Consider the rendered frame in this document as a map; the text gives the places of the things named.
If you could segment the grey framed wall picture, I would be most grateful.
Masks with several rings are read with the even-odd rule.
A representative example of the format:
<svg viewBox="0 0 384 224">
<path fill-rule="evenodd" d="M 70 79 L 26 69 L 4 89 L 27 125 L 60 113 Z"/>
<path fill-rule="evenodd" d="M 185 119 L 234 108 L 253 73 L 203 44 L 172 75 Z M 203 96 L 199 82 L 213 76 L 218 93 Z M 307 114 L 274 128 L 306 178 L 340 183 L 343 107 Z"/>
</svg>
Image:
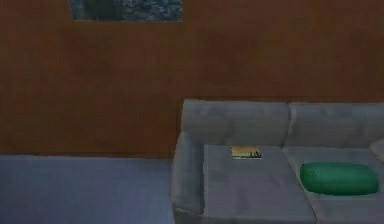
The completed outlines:
<svg viewBox="0 0 384 224">
<path fill-rule="evenodd" d="M 183 0 L 68 0 L 75 21 L 181 22 Z"/>
</svg>

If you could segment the grey sofa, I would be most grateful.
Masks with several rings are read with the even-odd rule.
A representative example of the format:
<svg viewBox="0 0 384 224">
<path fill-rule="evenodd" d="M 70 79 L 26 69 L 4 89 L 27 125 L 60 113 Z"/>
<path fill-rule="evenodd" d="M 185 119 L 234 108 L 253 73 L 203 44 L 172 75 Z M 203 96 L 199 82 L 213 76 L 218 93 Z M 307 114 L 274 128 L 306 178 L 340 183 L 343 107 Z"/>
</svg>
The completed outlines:
<svg viewBox="0 0 384 224">
<path fill-rule="evenodd" d="M 236 159 L 232 146 L 262 157 Z M 377 193 L 307 191 L 300 167 L 370 167 Z M 384 224 L 384 103 L 187 99 L 171 177 L 175 224 Z"/>
</svg>

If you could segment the green cushion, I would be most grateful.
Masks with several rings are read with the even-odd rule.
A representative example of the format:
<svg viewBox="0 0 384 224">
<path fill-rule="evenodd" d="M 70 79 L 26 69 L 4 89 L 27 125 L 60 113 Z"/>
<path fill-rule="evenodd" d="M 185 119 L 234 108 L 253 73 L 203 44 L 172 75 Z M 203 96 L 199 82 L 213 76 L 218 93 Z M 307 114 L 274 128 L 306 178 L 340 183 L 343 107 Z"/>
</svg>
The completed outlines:
<svg viewBox="0 0 384 224">
<path fill-rule="evenodd" d="M 304 163 L 299 177 L 307 191 L 324 195 L 360 196 L 377 193 L 380 188 L 376 172 L 362 164 Z"/>
</svg>

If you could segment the yellow flat book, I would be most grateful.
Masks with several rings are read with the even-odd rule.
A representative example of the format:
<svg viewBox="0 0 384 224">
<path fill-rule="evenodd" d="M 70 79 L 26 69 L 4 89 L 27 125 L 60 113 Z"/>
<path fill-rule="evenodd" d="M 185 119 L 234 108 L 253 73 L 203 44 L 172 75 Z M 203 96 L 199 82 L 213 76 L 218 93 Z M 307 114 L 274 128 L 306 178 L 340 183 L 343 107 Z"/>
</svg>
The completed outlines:
<svg viewBox="0 0 384 224">
<path fill-rule="evenodd" d="M 255 146 L 232 146 L 231 155 L 236 159 L 258 159 L 262 154 Z"/>
</svg>

